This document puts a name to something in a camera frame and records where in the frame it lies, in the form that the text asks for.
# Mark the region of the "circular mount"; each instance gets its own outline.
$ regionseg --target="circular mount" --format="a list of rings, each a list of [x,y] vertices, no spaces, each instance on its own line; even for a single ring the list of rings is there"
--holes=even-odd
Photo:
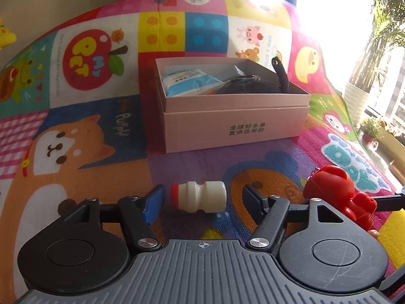
[[[125,243],[88,223],[44,229],[21,248],[18,267],[29,288],[71,295],[116,279],[130,256]]]
[[[378,285],[388,267],[385,249],[318,200],[310,200],[307,229],[280,246],[277,258],[283,270],[300,284],[328,293],[356,293]]]

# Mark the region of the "white flower pot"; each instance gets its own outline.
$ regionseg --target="white flower pot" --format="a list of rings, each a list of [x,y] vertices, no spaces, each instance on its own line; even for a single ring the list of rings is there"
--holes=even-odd
[[[360,121],[360,118],[369,103],[370,96],[370,93],[357,88],[349,82],[346,83],[343,98],[348,107],[353,126],[356,127]]]

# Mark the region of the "cartoon pig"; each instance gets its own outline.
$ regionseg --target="cartoon pig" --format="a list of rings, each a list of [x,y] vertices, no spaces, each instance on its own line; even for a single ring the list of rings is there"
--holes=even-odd
[[[247,28],[242,27],[241,29],[237,28],[237,30],[240,33],[237,37],[241,37],[248,43],[260,47],[259,41],[263,40],[263,35],[259,33],[260,26],[248,26]]]

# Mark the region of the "colorful mat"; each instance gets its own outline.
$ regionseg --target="colorful mat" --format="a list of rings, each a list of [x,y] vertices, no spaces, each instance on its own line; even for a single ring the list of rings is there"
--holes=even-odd
[[[163,153],[155,58],[237,56],[271,69],[275,55],[290,80],[312,93],[301,136]],[[166,208],[153,229],[161,241],[245,241],[256,227],[242,204],[245,184],[303,203],[311,171],[337,164],[358,190],[392,193],[325,76],[319,44],[301,31],[296,10],[285,2],[125,0],[108,5],[60,25],[24,49],[0,73],[0,89],[1,304],[27,290],[17,267],[21,246],[87,197],[112,203],[144,195],[156,184],[169,188],[222,180],[228,190],[225,212],[187,214]],[[388,273],[404,263],[404,221],[403,211],[375,215],[391,259]],[[120,234],[118,225],[105,229]]]

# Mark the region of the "cardboard box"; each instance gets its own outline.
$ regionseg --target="cardboard box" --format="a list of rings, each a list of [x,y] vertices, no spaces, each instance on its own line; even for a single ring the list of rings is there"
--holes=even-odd
[[[299,136],[311,95],[291,82],[291,94],[166,97],[161,82],[165,67],[197,64],[236,65],[246,74],[279,84],[274,72],[247,59],[156,59],[157,100],[167,153]]]

